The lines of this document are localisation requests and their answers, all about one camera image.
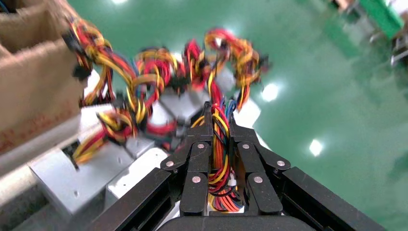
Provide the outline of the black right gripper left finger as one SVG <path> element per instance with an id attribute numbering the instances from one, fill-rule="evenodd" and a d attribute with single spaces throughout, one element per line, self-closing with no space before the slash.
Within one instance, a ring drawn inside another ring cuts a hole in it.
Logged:
<path id="1" fill-rule="evenodd" d="M 210 105 L 202 112 L 204 122 L 189 128 L 181 146 L 161 162 L 169 173 L 166 179 L 172 202 L 179 201 L 179 213 L 184 216 L 204 216 L 207 212 L 208 178 L 213 128 Z"/>

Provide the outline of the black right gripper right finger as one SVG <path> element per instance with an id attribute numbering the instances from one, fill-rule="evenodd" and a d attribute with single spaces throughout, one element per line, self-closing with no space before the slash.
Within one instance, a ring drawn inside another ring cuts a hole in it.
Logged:
<path id="1" fill-rule="evenodd" d="M 290 161 L 262 146 L 254 129 L 238 125 L 234 118 L 230 129 L 244 214 L 280 215 L 283 205 L 275 188 L 282 173 L 291 168 Z"/>

